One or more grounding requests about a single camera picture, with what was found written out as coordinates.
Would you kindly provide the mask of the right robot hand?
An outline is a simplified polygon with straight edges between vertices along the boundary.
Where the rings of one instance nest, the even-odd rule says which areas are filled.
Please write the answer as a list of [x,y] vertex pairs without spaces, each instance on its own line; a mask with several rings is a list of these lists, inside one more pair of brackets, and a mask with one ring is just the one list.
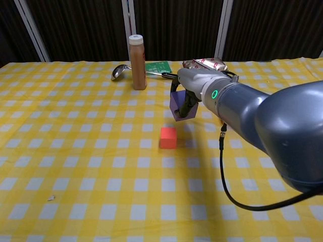
[[175,121],[191,119],[196,116],[202,89],[209,81],[224,78],[221,71],[182,68],[173,78],[170,90],[170,110]]

